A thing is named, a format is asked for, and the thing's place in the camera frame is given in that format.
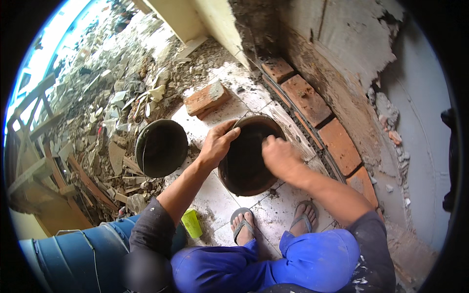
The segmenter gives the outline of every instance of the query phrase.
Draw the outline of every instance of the blue trousers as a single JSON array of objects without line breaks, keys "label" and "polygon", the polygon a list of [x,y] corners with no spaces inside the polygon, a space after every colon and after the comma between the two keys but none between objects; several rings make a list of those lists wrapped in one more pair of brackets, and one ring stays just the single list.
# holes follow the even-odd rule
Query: blue trousers
[{"label": "blue trousers", "polygon": [[182,293],[239,293],[289,283],[335,292],[349,282],[360,256],[344,229],[298,237],[285,231],[280,251],[282,259],[259,262],[255,239],[244,246],[185,248],[171,259],[174,286]]}]

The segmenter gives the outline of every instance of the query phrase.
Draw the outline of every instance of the debris pile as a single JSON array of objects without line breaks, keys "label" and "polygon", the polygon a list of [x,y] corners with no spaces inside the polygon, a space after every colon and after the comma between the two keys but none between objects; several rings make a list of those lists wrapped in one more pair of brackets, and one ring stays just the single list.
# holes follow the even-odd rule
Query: debris pile
[{"label": "debris pile", "polygon": [[65,116],[44,139],[94,225],[138,214],[162,192],[164,178],[145,176],[135,163],[138,134],[149,123],[170,118],[185,90],[206,85],[213,68],[234,60],[208,39],[175,61],[184,46],[152,15],[138,13],[123,32],[107,38],[110,24],[112,19],[91,32],[91,43],[96,36],[104,41],[87,56],[78,54],[59,76],[51,107]]}]

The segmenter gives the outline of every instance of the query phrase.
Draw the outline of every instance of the bucket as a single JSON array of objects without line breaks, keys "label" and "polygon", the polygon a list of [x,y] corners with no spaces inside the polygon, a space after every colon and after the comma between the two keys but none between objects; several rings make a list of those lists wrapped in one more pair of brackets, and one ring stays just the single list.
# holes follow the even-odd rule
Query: bucket
[{"label": "bucket", "polygon": [[241,128],[241,134],[231,142],[227,155],[218,166],[218,175],[232,193],[257,195],[277,181],[264,165],[262,141],[269,135],[285,140],[285,134],[272,118],[262,115],[241,118],[232,128],[235,127]]},{"label": "bucket", "polygon": [[[130,232],[138,218],[136,215],[41,240],[21,240],[19,244],[48,292],[121,293],[126,291],[121,284],[121,261],[129,252]],[[179,225],[171,252],[182,249],[185,242],[186,233]]]},{"label": "bucket", "polygon": [[145,175],[165,177],[183,164],[188,145],[181,125],[169,119],[159,119],[140,132],[135,145],[135,159]]}]

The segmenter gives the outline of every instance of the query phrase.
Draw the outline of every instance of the hand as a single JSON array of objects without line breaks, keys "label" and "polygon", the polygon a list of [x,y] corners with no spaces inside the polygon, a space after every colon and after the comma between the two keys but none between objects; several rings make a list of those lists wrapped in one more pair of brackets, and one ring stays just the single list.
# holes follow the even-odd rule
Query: hand
[{"label": "hand", "polygon": [[205,138],[204,146],[200,151],[198,160],[203,165],[209,166],[213,170],[220,161],[227,155],[230,149],[230,143],[235,140],[241,133],[241,128],[236,127],[227,132],[237,119],[225,121],[210,129]]},{"label": "hand", "polygon": [[298,166],[303,166],[300,153],[281,137],[269,135],[262,142],[262,157],[265,166],[277,178],[288,182]]}]

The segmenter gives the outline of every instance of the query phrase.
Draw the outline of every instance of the gray flip-flop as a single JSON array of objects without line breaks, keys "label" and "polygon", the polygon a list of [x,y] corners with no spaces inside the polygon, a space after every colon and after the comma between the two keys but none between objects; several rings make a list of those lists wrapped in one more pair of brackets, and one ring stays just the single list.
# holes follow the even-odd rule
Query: gray flip-flop
[{"label": "gray flip-flop", "polygon": [[298,207],[301,205],[301,204],[304,204],[306,206],[311,206],[314,210],[314,215],[316,216],[316,222],[314,224],[314,227],[311,226],[311,222],[310,222],[310,219],[308,219],[308,216],[303,213],[301,214],[300,217],[297,217],[295,219],[293,219],[293,222],[292,222],[292,225],[290,226],[290,229],[296,224],[298,223],[299,221],[301,220],[304,220],[306,222],[306,227],[308,228],[308,233],[313,233],[313,229],[316,230],[318,228],[318,225],[319,225],[319,222],[318,222],[318,218],[319,218],[319,214],[318,214],[318,208],[311,202],[311,201],[302,201],[300,202],[297,206],[296,206],[296,209],[295,209],[295,213],[294,215],[296,215],[296,211],[298,210]]},{"label": "gray flip-flop", "polygon": [[[243,215],[244,215],[246,212],[250,212],[251,215],[252,215],[252,219],[254,220],[254,214],[253,214],[253,212],[252,212],[250,209],[248,209],[248,208],[239,208],[239,209],[235,210],[235,211],[233,212],[233,214],[231,215],[230,224],[231,224],[231,225],[233,224],[233,220],[234,220],[239,214],[243,214]],[[233,232],[233,238],[234,238],[234,242],[235,242],[236,244],[238,244],[238,243],[236,242],[236,238],[238,237],[238,234],[239,234],[239,232],[241,231],[241,228],[243,228],[244,226],[246,226],[246,227],[248,228],[249,232],[251,232],[252,235],[254,235],[254,228],[251,226],[251,224],[248,223],[248,221],[246,221],[246,219],[243,219],[243,220],[239,223],[239,225],[236,227],[236,229],[234,230],[234,232]]]}]

